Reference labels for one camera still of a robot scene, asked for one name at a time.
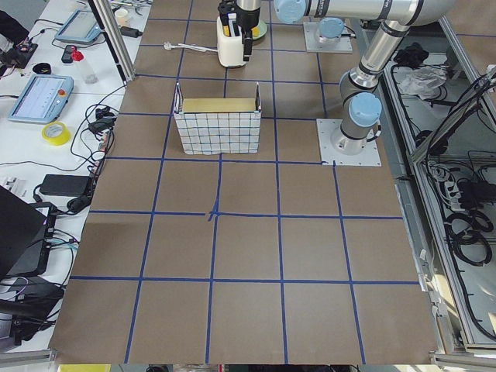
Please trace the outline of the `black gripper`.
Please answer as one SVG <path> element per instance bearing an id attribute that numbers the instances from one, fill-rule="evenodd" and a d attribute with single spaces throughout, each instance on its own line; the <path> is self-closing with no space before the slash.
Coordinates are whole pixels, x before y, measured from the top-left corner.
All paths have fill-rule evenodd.
<path id="1" fill-rule="evenodd" d="M 224 0 L 218 5 L 219 17 L 223 26 L 228 26 L 228 14 L 235 13 L 238 25 L 243 30 L 243 61 L 250 60 L 250 47 L 253 44 L 252 28 L 260 18 L 259 0 Z"/>

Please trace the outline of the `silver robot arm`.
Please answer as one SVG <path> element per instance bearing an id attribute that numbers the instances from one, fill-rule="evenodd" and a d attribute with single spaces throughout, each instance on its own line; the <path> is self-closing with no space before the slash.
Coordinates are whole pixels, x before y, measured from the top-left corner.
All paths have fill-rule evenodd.
<path id="1" fill-rule="evenodd" d="M 354 156 L 363 151 L 367 136 L 378 122 L 382 104 L 374 95 L 379 77 L 400 42 L 413 26 L 423 26 L 442 18 L 453 6 L 450 0 L 410 1 L 276 1 L 277 17 L 294 23 L 305 16 L 377 20 L 379 25 L 359 64 L 346 72 L 339 91 L 346 114 L 331 135 L 332 146 Z"/>
<path id="2" fill-rule="evenodd" d="M 282 22 L 291 24 L 308 14 L 310 1 L 276 1 L 274 7 Z M 217 53 L 223 67 L 242 67 L 253 51 L 253 41 L 261 34 L 260 1 L 221 1 L 216 19 Z M 344 21 L 325 17 L 329 3 L 317 7 L 316 40 L 337 41 L 345 28 Z"/>

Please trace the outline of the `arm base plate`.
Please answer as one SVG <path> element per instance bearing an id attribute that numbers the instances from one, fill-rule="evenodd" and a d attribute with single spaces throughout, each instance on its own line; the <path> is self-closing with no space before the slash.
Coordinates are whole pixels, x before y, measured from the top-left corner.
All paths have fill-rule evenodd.
<path id="1" fill-rule="evenodd" d="M 321 163 L 328 166 L 380 167 L 381 159 L 370 128 L 365 139 L 350 139 L 341 131 L 341 119 L 317 119 Z"/>
<path id="2" fill-rule="evenodd" d="M 311 53 L 352 53 L 351 34 L 341 32 L 339 36 L 325 37 L 321 34 L 318 22 L 303 23 L 305 48 Z"/>

